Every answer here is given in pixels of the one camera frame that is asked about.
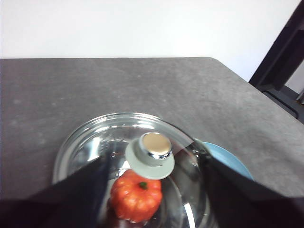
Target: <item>metal knob top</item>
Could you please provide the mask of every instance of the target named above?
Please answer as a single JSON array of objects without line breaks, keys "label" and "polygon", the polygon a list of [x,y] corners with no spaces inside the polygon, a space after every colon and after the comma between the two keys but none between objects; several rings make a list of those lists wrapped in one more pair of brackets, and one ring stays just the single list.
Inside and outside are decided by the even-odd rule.
[{"label": "metal knob top", "polygon": [[170,140],[163,134],[149,132],[139,139],[140,149],[154,159],[165,159],[171,154],[172,145]]}]

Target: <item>white wall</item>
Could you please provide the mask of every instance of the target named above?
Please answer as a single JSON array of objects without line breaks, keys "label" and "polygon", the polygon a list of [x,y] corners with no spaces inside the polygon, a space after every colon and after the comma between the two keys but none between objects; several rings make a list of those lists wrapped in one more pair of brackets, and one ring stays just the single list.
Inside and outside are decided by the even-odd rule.
[{"label": "white wall", "polygon": [[249,80],[300,0],[2,0],[1,58],[213,57]]},{"label": "white wall", "polygon": [[300,94],[304,89],[304,61],[290,77],[286,86]]}]

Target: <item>pumpkin stem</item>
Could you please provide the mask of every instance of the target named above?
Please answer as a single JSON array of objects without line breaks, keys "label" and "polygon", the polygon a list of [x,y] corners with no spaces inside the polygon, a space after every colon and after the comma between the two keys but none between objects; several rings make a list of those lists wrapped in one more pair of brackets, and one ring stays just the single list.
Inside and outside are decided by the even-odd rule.
[{"label": "pumpkin stem", "polygon": [[140,182],[139,187],[141,187],[144,190],[147,190],[148,189],[148,184],[147,184],[147,182]]}]

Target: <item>gray countertop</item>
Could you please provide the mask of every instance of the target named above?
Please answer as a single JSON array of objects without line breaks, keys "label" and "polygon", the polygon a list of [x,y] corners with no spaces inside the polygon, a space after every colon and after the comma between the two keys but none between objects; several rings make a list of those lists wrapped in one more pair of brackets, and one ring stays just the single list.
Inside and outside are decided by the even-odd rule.
[{"label": "gray countertop", "polygon": [[304,125],[201,57],[2,59],[1,197],[50,185],[64,139],[115,112],[156,115],[234,153],[258,182],[304,195]]}]

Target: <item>small pumpkin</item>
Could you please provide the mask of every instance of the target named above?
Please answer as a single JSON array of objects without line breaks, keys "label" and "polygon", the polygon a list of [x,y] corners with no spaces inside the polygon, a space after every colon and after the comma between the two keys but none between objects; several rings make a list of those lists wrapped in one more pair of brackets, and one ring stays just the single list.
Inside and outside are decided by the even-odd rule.
[{"label": "small pumpkin", "polygon": [[111,189],[111,205],[116,216],[133,223],[149,220],[161,200],[161,182],[141,177],[133,170],[124,172]]}]

